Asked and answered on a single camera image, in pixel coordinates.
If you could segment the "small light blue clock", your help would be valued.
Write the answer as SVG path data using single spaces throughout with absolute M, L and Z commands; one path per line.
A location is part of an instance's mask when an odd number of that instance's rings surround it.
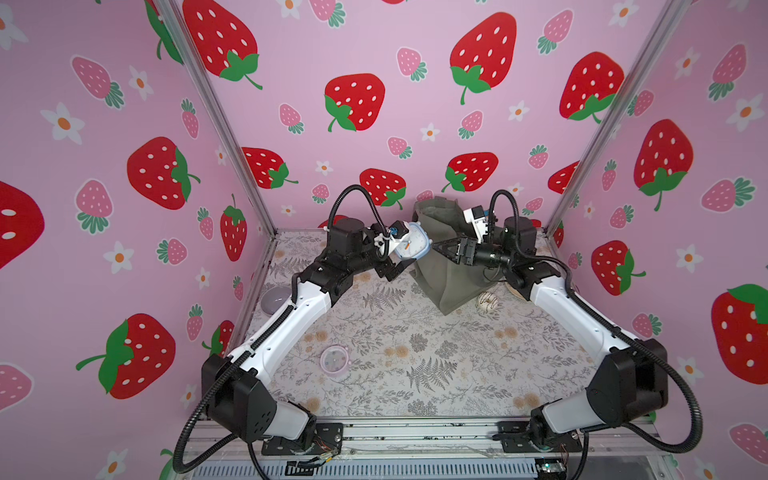
M 401 230 L 403 235 L 390 241 L 390 250 L 400 260 L 419 260 L 430 252 L 432 240 L 420 222 L 409 222 Z

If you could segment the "grey-green canvas tote bag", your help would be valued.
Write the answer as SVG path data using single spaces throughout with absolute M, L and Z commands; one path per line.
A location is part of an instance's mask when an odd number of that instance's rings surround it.
M 444 197 L 417 201 L 413 220 L 419 222 L 428 237 L 437 244 L 459 236 L 474 237 L 474 229 L 465 221 L 458 202 Z M 435 247 L 416 262 L 415 280 L 443 315 L 448 315 L 502 280 L 498 269 L 460 266 Z

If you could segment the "lilac round alarm clock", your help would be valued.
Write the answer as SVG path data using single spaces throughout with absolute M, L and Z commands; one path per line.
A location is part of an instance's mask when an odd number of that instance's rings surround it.
M 324 374 L 329 377 L 339 377 L 349 371 L 350 355 L 346 347 L 331 345 L 320 356 L 319 366 Z

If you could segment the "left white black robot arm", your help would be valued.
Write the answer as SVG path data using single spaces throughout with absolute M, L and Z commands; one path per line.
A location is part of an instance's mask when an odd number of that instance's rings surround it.
M 276 400 L 268 386 L 290 350 L 352 287 L 356 275 L 373 270 L 392 280 L 401 273 L 410 255 L 402 254 L 398 262 L 390 256 L 407 246 L 412 231 L 402 221 L 382 230 L 353 218 L 329 226 L 325 249 L 293 275 L 291 293 L 279 310 L 227 356 L 204 362 L 204 413 L 246 443 L 282 437 L 308 448 L 312 414 Z

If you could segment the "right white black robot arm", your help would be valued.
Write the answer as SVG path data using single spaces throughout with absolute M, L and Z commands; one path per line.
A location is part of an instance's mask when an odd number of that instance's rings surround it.
M 536 252 L 530 222 L 508 218 L 483 239 L 461 236 L 434 243 L 436 252 L 463 266 L 500 271 L 507 285 L 561 324 L 597 369 L 580 392 L 531 412 L 530 434 L 616 428 L 668 403 L 668 375 L 654 361 L 665 349 L 641 341 L 595 311 L 570 286 L 559 260 Z

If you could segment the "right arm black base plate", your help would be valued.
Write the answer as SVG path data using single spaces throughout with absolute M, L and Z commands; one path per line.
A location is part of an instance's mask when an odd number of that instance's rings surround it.
M 505 453 L 581 453 L 583 446 L 577 433 L 556 433 L 538 421 L 501 421 L 491 436 Z

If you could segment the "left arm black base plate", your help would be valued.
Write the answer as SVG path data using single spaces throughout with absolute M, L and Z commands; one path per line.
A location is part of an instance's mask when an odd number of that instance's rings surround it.
M 337 454 L 343 445 L 343 423 L 320 422 L 305 432 L 298 440 L 273 437 L 261 447 L 263 456 L 318 456 Z

